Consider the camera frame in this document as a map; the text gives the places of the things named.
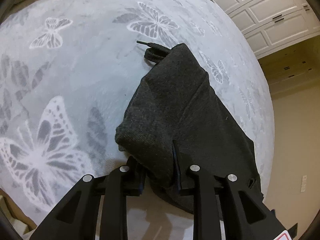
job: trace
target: metal screw head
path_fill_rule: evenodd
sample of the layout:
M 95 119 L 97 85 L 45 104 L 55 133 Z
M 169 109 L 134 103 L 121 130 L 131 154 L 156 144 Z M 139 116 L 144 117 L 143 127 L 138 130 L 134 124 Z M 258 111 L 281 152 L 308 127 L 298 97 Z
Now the metal screw head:
M 130 168 L 128 166 L 126 166 L 126 165 L 120 167 L 120 171 L 121 172 L 127 172 L 127 171 L 129 171 L 129 169 Z
M 230 181 L 236 181 L 238 179 L 238 177 L 234 174 L 229 174 L 228 175 L 228 180 Z
M 84 175 L 83 178 L 82 178 L 82 180 L 83 180 L 84 182 L 89 182 L 90 180 L 92 180 L 92 176 L 91 176 L 91 175 Z
M 192 170 L 192 171 L 199 171 L 199 170 L 200 170 L 200 167 L 199 167 L 198 165 L 193 164 L 193 165 L 190 166 L 190 170 Z

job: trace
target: drawstring tip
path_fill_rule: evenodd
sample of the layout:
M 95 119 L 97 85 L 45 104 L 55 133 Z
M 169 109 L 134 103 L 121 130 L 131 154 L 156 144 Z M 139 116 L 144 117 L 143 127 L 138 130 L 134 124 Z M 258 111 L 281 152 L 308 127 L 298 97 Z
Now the drawstring tip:
M 137 41 L 137 43 L 139 43 L 139 44 L 143 44 L 143 45 L 149 45 L 149 43 L 147 43 L 147 42 L 144 42 L 144 41 Z

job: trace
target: beige wall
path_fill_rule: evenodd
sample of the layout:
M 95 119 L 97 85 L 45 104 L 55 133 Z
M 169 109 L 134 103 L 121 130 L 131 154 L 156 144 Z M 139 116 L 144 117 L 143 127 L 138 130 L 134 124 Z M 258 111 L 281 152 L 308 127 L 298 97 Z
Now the beige wall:
M 320 35 L 258 61 L 268 81 L 271 96 L 314 82 L 320 77 Z
M 320 209 L 320 82 L 273 99 L 275 154 L 265 204 L 286 228 L 305 232 Z M 300 193 L 302 176 L 306 191 Z

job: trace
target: white butterfly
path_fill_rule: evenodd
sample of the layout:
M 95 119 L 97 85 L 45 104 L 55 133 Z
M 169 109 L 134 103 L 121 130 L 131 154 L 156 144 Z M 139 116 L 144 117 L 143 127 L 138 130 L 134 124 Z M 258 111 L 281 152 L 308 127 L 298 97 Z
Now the white butterfly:
M 45 20 L 45 31 L 44 33 L 36 38 L 29 46 L 30 49 L 41 48 L 47 45 L 48 49 L 60 48 L 62 46 L 63 40 L 59 30 L 62 30 L 72 24 L 71 20 L 68 19 L 56 19 L 47 18 Z
M 75 148 L 77 135 L 61 96 L 44 109 L 35 139 L 27 122 L 24 134 L 20 127 L 17 131 L 22 145 L 0 138 L 0 155 L 13 179 L 39 208 L 50 211 L 57 203 L 52 185 L 69 190 L 84 174 L 94 174 L 88 156 Z
M 215 80 L 222 84 L 224 81 L 226 81 L 229 84 L 229 77 L 227 74 L 227 71 L 224 68 L 224 65 L 221 60 L 218 61 L 218 66 L 216 66 L 213 61 L 205 55 L 202 51 L 199 51 L 200 56 L 202 59 L 206 62 L 208 67 L 211 70 L 212 75 L 214 76 Z
M 177 29 L 178 25 L 169 17 L 160 15 L 157 10 L 147 6 L 142 2 L 138 2 L 143 20 L 130 23 L 127 28 L 130 31 L 139 32 L 147 37 L 157 39 L 172 48 L 176 42 L 171 37 L 169 29 Z
M 202 18 L 202 19 L 206 22 L 207 25 L 209 25 L 210 29 L 212 30 L 212 32 L 213 32 L 215 35 L 222 37 L 219 28 L 216 27 L 216 26 L 213 24 L 212 21 L 207 22 L 204 18 Z
M 194 21 L 190 21 L 190 25 L 198 31 L 198 34 L 204 37 L 204 29 L 198 27 Z

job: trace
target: drawer handle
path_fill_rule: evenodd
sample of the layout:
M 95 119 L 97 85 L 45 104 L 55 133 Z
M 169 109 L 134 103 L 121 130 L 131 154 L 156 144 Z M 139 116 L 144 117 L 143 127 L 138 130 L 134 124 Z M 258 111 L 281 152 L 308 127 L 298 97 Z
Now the drawer handle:
M 282 19 L 280 19 L 280 20 L 275 21 L 275 23 L 280 22 L 280 21 L 282 21 L 282 20 L 284 20 L 284 18 L 282 18 Z
M 279 14 L 278 16 L 273 17 L 272 19 L 274 20 L 274 19 L 277 19 L 277 18 L 279 18 L 279 17 L 281 17 L 281 16 L 282 16 L 282 14 Z

